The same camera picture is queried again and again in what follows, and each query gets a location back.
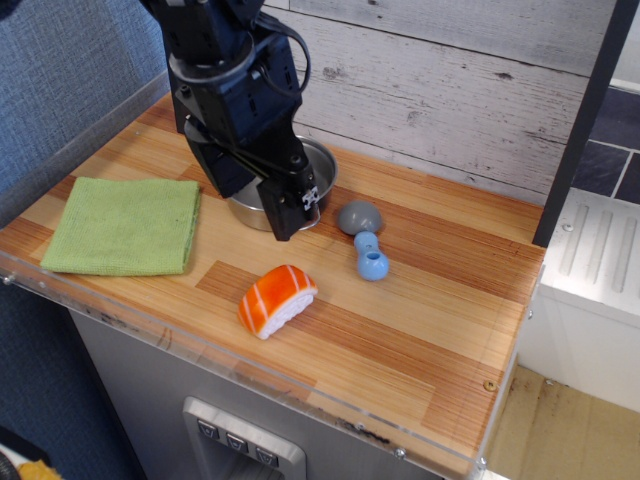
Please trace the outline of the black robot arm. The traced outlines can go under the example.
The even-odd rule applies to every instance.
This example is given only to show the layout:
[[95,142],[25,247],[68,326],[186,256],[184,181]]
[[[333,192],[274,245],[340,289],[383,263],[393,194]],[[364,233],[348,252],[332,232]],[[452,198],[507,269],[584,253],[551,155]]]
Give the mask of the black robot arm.
[[183,132],[218,193],[257,180],[271,230],[287,241],[319,213],[315,173],[293,131],[308,77],[290,44],[306,44],[259,1],[146,1],[159,24]]

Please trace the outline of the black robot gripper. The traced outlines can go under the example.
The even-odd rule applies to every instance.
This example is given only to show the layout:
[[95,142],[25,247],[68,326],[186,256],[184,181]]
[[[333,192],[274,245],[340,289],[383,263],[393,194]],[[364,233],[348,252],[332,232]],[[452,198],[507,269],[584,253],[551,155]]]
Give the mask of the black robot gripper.
[[168,66],[191,100],[188,145],[210,183],[229,198],[256,178],[278,241],[320,220],[314,170],[292,121],[305,84],[287,34],[243,34],[229,52],[210,34],[167,37]]

